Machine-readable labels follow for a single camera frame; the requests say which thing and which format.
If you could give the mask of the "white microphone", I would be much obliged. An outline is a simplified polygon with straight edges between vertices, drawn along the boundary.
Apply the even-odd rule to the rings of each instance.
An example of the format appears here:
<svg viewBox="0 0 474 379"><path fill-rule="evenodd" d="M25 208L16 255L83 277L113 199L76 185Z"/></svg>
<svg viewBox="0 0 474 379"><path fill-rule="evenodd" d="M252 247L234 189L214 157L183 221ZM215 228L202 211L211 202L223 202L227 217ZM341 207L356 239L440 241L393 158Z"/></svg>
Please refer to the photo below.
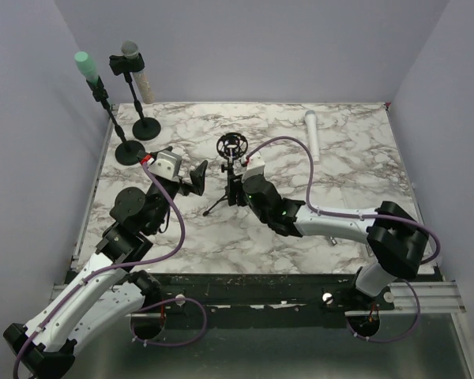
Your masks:
<svg viewBox="0 0 474 379"><path fill-rule="evenodd" d="M320 160L320 148L318 140L318 119L313 110L306 111L304 115L304 123L307 128L307 136L310 154L313 161L318 163Z"/></svg>

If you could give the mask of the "black tripod shock mount stand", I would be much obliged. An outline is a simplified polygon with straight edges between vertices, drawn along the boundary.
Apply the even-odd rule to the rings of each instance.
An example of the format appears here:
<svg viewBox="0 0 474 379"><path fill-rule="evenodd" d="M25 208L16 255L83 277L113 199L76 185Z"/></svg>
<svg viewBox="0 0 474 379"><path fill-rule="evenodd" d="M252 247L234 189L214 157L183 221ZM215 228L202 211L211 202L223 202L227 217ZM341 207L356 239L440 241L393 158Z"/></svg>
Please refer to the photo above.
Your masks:
<svg viewBox="0 0 474 379"><path fill-rule="evenodd" d="M219 156L226 160L226 163L221 164L221 172L227 174L227 183L224 187L224 195L218 199L211 207L206 209L202 215L207 216L219 203L228 202L227 184L228 176L236 174L234 170L234 163L240 162L248 149L247 139L241 134L230 132L220 137L216 143L216 151Z"/></svg>

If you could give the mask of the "mint green microphone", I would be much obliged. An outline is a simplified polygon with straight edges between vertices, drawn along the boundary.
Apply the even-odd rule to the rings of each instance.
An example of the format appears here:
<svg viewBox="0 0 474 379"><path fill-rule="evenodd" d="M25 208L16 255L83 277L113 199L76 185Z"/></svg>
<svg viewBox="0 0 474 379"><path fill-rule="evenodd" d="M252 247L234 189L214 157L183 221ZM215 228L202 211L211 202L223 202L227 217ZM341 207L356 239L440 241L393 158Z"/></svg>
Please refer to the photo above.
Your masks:
<svg viewBox="0 0 474 379"><path fill-rule="evenodd" d="M89 84L96 87L103 87L96 64L87 52L78 51L74 55L74 61L77 69Z"/></svg>

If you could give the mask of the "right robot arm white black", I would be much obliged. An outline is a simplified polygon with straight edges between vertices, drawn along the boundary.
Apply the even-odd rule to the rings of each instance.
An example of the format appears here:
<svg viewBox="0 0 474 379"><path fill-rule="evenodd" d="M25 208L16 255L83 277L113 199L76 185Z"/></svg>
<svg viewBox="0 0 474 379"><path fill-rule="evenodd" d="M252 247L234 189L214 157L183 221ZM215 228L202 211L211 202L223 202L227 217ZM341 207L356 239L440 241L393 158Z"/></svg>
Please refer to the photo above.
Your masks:
<svg viewBox="0 0 474 379"><path fill-rule="evenodd" d="M263 174L239 176L241 200L261 223L288 237L329 236L368 245L376 261L359 269L348 289L356 309L374 303L396 279L413 280L422 264L429 234L402 207L384 201L362 211L315 211L305 201L282 197Z"/></svg>

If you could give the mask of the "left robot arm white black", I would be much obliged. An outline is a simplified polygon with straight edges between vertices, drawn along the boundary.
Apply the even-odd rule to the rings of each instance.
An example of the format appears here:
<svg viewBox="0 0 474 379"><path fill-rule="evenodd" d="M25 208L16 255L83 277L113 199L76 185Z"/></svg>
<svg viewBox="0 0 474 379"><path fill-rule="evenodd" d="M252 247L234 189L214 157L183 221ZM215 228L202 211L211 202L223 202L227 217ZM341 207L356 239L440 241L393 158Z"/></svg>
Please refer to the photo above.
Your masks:
<svg viewBox="0 0 474 379"><path fill-rule="evenodd" d="M24 366L34 378L61 378L85 345L107 326L128 313L163 311L172 303L160 283L142 270L152 248L149 236L160 232L170 214L186 226L174 199L177 194L201 196L208 163L179 176L181 159L170 152L146 155L141 160L151 186L122 189L110 211L114 223L106 229L95 253L44 310L24 324L12 323L3 333L16 355L13 377Z"/></svg>

